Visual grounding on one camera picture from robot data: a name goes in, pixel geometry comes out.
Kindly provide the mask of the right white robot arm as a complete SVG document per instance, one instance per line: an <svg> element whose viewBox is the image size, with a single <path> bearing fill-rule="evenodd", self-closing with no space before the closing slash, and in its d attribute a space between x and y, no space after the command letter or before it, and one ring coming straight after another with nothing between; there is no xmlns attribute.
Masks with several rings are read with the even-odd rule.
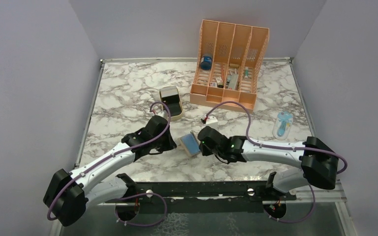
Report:
<svg viewBox="0 0 378 236"><path fill-rule="evenodd" d="M296 143L255 141L246 136L228 138L206 126L197 138L202 155L214 155L226 164L264 161L291 166L290 170L269 175L264 193L270 200L306 185L325 190L336 186L339 158L316 137Z"/></svg>

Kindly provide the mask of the beige leather card holder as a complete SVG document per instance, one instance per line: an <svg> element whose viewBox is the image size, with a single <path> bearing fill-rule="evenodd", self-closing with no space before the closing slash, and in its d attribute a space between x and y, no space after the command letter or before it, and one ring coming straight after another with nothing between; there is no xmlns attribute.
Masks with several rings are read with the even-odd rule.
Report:
<svg viewBox="0 0 378 236"><path fill-rule="evenodd" d="M179 137L178 142L188 157L193 157L201 152L199 141L193 131Z"/></svg>

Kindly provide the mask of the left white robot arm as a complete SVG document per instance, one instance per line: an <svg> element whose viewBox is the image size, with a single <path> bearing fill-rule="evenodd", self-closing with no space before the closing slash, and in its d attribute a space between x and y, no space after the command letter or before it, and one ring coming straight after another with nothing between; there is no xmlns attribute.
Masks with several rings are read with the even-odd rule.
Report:
<svg viewBox="0 0 378 236"><path fill-rule="evenodd" d="M104 182L116 170L156 149L160 153L176 148L170 134L170 118L154 115L147 125L126 134L110 151L90 164L72 171L56 171L43 197L48 207L47 219L59 220L70 226L85 213L86 209L114 198L123 202L134 198L135 189L126 181Z"/></svg>

